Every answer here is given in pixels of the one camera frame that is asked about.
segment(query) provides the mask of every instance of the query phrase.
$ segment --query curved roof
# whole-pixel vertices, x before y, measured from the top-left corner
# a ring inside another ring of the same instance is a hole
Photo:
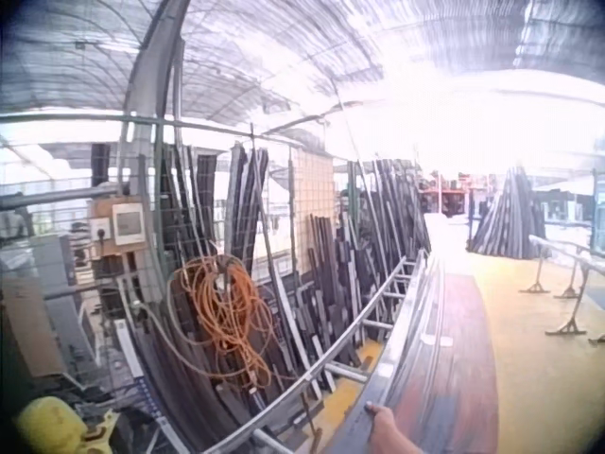
[[[4,35],[0,113],[121,110],[160,3],[21,8]],[[332,80],[343,90],[372,85],[394,61],[605,82],[605,11],[589,0],[191,0],[181,34],[182,114],[231,125],[258,112],[322,112],[334,104]]]

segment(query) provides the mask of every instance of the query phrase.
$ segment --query steel rod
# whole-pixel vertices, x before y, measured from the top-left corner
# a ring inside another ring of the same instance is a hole
[[[29,205],[56,203],[58,201],[75,201],[77,199],[92,199],[94,197],[112,196],[117,193],[117,187],[86,187],[83,189],[68,189],[65,191],[31,194],[29,196],[9,196],[0,199],[0,211],[15,210]]]
[[[347,345],[347,342],[353,337],[355,330],[359,327],[361,322],[365,320],[370,313],[374,310],[374,307],[378,304],[382,298],[382,294],[392,284],[395,274],[400,271],[404,266],[405,260],[402,259],[393,272],[387,276],[385,283],[376,291],[372,296],[368,304],[359,313],[357,318],[345,329],[342,335],[334,342],[334,344],[319,358],[292,386],[290,386],[283,394],[269,404],[263,411],[254,416],[250,421],[232,433],[230,436],[217,443],[216,445],[208,448],[204,452],[206,453],[225,453],[236,449],[238,446],[246,442],[251,434],[257,429],[262,427],[271,417],[272,414],[279,408],[293,402],[298,398],[301,390],[309,386],[311,380],[321,373],[324,366],[333,360],[342,348]]]

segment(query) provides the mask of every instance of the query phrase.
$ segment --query metal pipe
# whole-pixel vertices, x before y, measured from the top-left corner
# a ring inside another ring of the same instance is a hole
[[[393,325],[390,323],[376,322],[374,320],[364,320],[361,324],[364,326],[371,326],[372,328],[387,329],[388,331],[393,329]]]
[[[83,189],[68,189],[65,191],[31,194],[29,196],[9,196],[0,199],[0,211],[15,210],[23,206],[55,203],[58,201],[75,201],[77,199],[92,199],[95,197],[112,196],[117,193],[117,187],[86,187]]]
[[[161,125],[161,126],[178,126],[181,128],[190,128],[192,130],[203,130],[220,132],[222,134],[235,135],[240,137],[251,138],[249,132],[232,130],[230,128],[220,128],[217,126],[200,125],[188,121],[168,120],[165,118],[153,118],[149,116],[134,116],[125,114],[112,113],[18,113],[12,115],[0,116],[0,124],[11,123],[26,123],[30,121],[52,121],[52,120],[87,120],[87,121],[121,121],[127,123],[138,123],[141,125]],[[257,139],[267,140],[278,144],[290,145],[293,147],[301,147],[302,144],[287,139],[278,139],[270,135],[260,134]]]
[[[361,324],[363,320],[365,320],[368,315],[372,313],[375,306],[378,304],[380,299],[382,298],[382,294],[385,290],[392,284],[395,274],[400,271],[400,269],[404,266],[405,260],[402,259],[393,272],[387,276],[385,283],[376,291],[374,296],[370,299],[368,304],[363,308],[363,310],[359,313],[357,318],[353,320],[353,322],[345,329],[336,342],[319,358],[302,376],[294,382],[292,386],[290,386],[283,394],[281,394],[277,399],[271,402],[263,411],[254,416],[248,423],[244,426],[236,430],[234,433],[229,435],[227,438],[217,443],[216,445],[206,449],[205,453],[225,453],[230,452],[236,449],[238,446],[242,445],[248,437],[254,432],[256,428],[262,427],[267,421],[271,418],[276,410],[279,408],[286,406],[288,403],[293,402],[298,398],[301,390],[305,389],[309,386],[311,380],[319,375],[323,370],[323,367],[333,360],[338,353],[342,350],[342,348],[347,344],[348,341],[351,340],[355,331]]]
[[[252,437],[263,445],[270,447],[274,452],[279,454],[294,454],[294,451],[290,451],[287,447],[282,445],[280,442],[272,437],[269,437],[263,430],[258,428],[252,433]]]
[[[342,376],[344,378],[349,378],[352,381],[356,381],[357,383],[366,383],[368,378],[360,373],[350,371],[349,369],[345,369],[341,367],[339,364],[331,361],[325,365],[325,370],[331,372],[332,374]]]

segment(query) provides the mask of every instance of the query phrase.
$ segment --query hand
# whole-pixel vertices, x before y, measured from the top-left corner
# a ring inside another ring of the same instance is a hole
[[[422,453],[417,446],[399,431],[391,409],[368,402],[366,410],[374,417],[372,435],[370,436],[370,451],[372,454]]]
[[[395,417],[388,407],[374,405],[372,402],[366,403],[366,410],[374,416],[374,426],[372,434],[375,432],[385,432],[396,430]]]

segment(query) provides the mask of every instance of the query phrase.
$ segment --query wall socket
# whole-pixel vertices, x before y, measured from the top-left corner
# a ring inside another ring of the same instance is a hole
[[[103,236],[103,241],[107,239],[112,239],[112,220],[110,218],[91,218],[88,221],[88,225],[91,228],[91,240],[92,241],[100,241],[98,237],[98,231],[104,230],[105,236]]]

